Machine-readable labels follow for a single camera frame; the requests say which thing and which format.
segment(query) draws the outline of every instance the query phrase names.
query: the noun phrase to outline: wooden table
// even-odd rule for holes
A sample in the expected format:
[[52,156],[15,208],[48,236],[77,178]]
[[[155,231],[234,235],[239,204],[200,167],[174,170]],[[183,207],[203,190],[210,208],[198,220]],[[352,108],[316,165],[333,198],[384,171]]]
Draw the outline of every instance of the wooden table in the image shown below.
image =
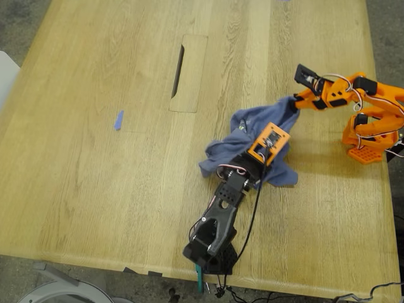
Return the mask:
[[[195,280],[182,248],[218,184],[205,146],[235,110],[302,90],[298,63],[374,78],[365,1],[54,0],[0,115],[0,253]],[[231,285],[367,297],[399,280],[387,166],[346,156],[350,114],[301,112],[299,183],[264,187]]]

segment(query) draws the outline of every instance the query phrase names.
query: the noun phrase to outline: black cable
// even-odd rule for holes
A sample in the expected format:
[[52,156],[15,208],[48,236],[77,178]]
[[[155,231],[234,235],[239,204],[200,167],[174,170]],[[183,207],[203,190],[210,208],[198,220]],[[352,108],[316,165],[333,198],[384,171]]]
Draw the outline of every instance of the black cable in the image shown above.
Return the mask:
[[402,219],[402,220],[404,221],[404,218],[401,217],[401,216],[399,216],[399,215],[394,215],[394,217],[399,218],[399,219]]
[[294,297],[299,297],[299,295],[280,295],[279,297],[272,298],[268,301],[273,301],[273,300],[282,299],[282,298],[294,298]]
[[191,233],[192,233],[192,229],[196,226],[196,224],[198,224],[199,223],[199,221],[201,221],[202,220],[202,218],[200,218],[198,221],[196,221],[195,223],[194,223],[194,225],[192,225],[191,226],[191,228],[189,229],[189,232],[188,232],[188,240],[189,241],[191,241]]
[[268,303],[270,301],[270,297],[271,297],[272,294],[273,294],[273,292],[269,292],[267,298],[258,298],[258,299],[253,300],[251,303],[255,303],[255,302],[260,301],[260,300],[266,300],[266,303]]
[[[253,209],[252,215],[251,215],[250,226],[249,226],[249,228],[248,228],[247,235],[246,235],[246,239],[244,240],[244,244],[243,244],[243,246],[242,246],[242,248],[241,248],[241,250],[240,250],[240,253],[239,253],[239,255],[237,256],[237,259],[235,260],[235,263],[234,263],[234,264],[236,264],[236,263],[238,262],[238,260],[240,259],[242,253],[243,253],[244,250],[246,249],[248,240],[249,240],[249,238],[250,238],[251,230],[253,229],[255,214],[256,214],[256,212],[257,212],[257,207],[258,207],[259,195],[261,194],[261,189],[262,189],[263,183],[264,183],[263,179],[264,179],[264,176],[265,176],[265,173],[266,173],[266,169],[267,169],[267,166],[266,166],[266,159],[268,159],[268,155],[269,155],[269,154],[270,154],[270,148],[269,148],[269,146],[267,146],[267,147],[265,148],[265,151],[264,151],[264,167],[263,167],[263,171],[262,171],[262,173],[261,173],[261,180],[259,181],[259,185],[258,185],[258,189],[257,189],[257,196],[256,196],[256,199],[255,199],[254,209]],[[227,280],[227,273],[225,274],[225,278],[224,278],[224,281],[223,281],[223,287],[222,287],[222,289],[225,289],[225,288],[226,288],[226,280]]]
[[404,282],[390,282],[390,283],[386,283],[386,284],[379,284],[379,285],[372,287],[371,292],[369,293],[369,298],[363,299],[363,298],[357,297],[355,294],[346,294],[346,295],[340,295],[338,297],[335,297],[333,299],[332,303],[337,303],[339,300],[347,300],[347,299],[351,299],[351,298],[357,302],[369,302],[369,301],[373,300],[373,292],[376,289],[378,289],[379,287],[387,287],[390,285],[403,285],[403,284],[404,284]]

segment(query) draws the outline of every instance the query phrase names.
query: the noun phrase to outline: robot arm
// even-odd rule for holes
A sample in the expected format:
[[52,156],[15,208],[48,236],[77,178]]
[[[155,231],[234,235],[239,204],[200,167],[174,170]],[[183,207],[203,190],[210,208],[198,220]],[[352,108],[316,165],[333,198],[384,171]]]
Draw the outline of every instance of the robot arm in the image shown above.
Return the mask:
[[[382,154],[398,141],[398,130],[404,126],[404,89],[367,79],[364,73],[349,77],[327,74],[331,81],[298,65],[295,81],[307,87],[295,94],[296,109],[324,110],[354,101],[357,112],[343,131],[342,142],[355,145],[348,154],[363,164],[381,161]],[[372,107],[363,109],[363,101]]]

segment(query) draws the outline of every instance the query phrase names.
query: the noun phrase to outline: gray floor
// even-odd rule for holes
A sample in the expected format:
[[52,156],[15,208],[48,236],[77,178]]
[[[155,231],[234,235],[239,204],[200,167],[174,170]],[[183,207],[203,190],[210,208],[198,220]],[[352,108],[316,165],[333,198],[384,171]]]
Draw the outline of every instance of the gray floor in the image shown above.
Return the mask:
[[[49,3],[50,0],[0,0],[0,50],[7,52],[20,66]],[[367,5],[377,78],[404,87],[404,1],[368,0]],[[392,160],[389,175],[395,212],[404,217],[404,205],[400,204],[404,201],[404,160]],[[396,228],[397,231],[403,230],[404,222],[397,220]],[[80,280],[106,284],[109,294],[131,299],[135,303],[168,302],[171,287],[181,296],[180,302],[234,302],[229,293],[220,301],[213,294],[200,295],[194,282],[64,264],[54,266]],[[32,270],[31,260],[0,256],[0,303],[18,302],[25,293],[45,281]],[[235,290],[249,302],[268,295],[267,292],[245,288]],[[330,300],[294,297],[278,299],[277,302],[320,303]]]

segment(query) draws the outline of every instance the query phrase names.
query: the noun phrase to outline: blue cloth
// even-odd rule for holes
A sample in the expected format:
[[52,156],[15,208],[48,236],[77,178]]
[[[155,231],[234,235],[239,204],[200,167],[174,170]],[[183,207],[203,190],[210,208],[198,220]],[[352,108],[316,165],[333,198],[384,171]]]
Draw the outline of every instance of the blue cloth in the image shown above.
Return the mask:
[[[206,147],[208,158],[199,163],[203,177],[208,177],[220,164],[229,163],[236,155],[247,150],[269,122],[289,132],[300,112],[292,111],[288,104],[290,100],[294,98],[285,97],[274,105],[235,112],[230,120],[231,134],[221,141],[212,141]],[[288,149],[287,143],[274,158],[272,169],[266,174],[264,181],[276,186],[297,183],[297,173],[283,161]]]

